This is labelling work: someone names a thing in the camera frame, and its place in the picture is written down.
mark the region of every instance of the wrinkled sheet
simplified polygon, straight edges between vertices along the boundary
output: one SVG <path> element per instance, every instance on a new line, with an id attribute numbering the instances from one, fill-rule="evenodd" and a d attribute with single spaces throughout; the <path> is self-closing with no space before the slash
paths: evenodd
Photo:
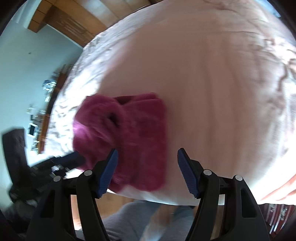
<path id="1" fill-rule="evenodd" d="M 219 176 L 243 176 L 259 204 L 296 204 L 295 53 L 289 30 L 253 0 L 164 0 L 84 48 L 54 105 L 45 152 L 73 149 L 86 96 L 155 92 L 167 108 L 166 184 L 119 195 L 196 205 L 177 165 L 184 147 Z"/>

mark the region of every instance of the pink towel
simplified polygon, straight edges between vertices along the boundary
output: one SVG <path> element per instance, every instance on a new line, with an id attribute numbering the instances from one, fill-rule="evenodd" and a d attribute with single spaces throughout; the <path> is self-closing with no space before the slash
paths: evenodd
<path id="1" fill-rule="evenodd" d="M 154 191 L 165 181 L 165 106 L 154 93 L 116 98 L 88 96 L 73 123 L 73 148 L 86 158 L 82 170 L 104 160 L 111 148 L 119 153 L 109 189 L 125 185 Z"/>

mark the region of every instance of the metal screw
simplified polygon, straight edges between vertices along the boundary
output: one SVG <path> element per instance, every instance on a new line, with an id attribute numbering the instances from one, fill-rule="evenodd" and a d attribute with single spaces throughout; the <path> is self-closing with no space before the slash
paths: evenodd
<path id="1" fill-rule="evenodd" d="M 84 172 L 84 175 L 85 176 L 90 176 L 92 174 L 92 171 L 91 170 L 86 170 L 85 172 Z"/>
<path id="2" fill-rule="evenodd" d="M 54 182 L 58 182 L 58 181 L 60 181 L 61 180 L 61 176 L 56 176 L 56 177 L 54 177 Z"/>
<path id="3" fill-rule="evenodd" d="M 210 176 L 212 175 L 212 172 L 208 169 L 204 170 L 204 174 L 207 175 L 207 176 Z"/>
<path id="4" fill-rule="evenodd" d="M 242 177 L 239 176 L 239 175 L 236 175 L 236 176 L 235 176 L 235 179 L 238 180 L 238 181 L 242 181 Z"/>

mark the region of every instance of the white wall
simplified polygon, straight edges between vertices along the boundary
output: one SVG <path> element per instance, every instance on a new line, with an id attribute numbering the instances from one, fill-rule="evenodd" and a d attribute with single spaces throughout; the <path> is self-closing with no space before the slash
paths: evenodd
<path id="1" fill-rule="evenodd" d="M 38 8 L 41 0 L 27 0 L 15 13 L 12 18 L 12 21 L 23 25 L 25 28 L 28 28 L 30 21 Z"/>
<path id="2" fill-rule="evenodd" d="M 28 106 L 44 106 L 43 81 L 64 64 L 75 63 L 81 52 L 82 48 L 49 26 L 36 34 L 10 21 L 0 36 L 0 132 L 13 126 L 27 128 Z M 10 203 L 10 185 L 1 138 L 0 208 Z"/>

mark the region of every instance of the wooden floor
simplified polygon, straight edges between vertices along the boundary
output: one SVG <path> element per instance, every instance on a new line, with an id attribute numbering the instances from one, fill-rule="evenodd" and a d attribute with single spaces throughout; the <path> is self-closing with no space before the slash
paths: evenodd
<path id="1" fill-rule="evenodd" d="M 100 212 L 101 218 L 107 218 L 110 215 L 116 213 L 124 204 L 132 202 L 133 199 L 118 196 L 112 193 L 106 193 L 102 198 L 97 199 L 96 203 Z M 76 230 L 81 228 L 77 199 L 76 196 L 71 196 L 73 222 Z M 166 227 L 171 221 L 171 216 L 177 206 L 163 204 L 159 210 L 152 216 L 150 223 L 146 227 L 146 230 L 142 236 L 141 241 L 159 240 L 164 233 Z M 211 239 L 217 238 L 220 231 L 221 220 L 223 216 L 223 206 L 218 206 L 216 224 L 214 226 Z"/>

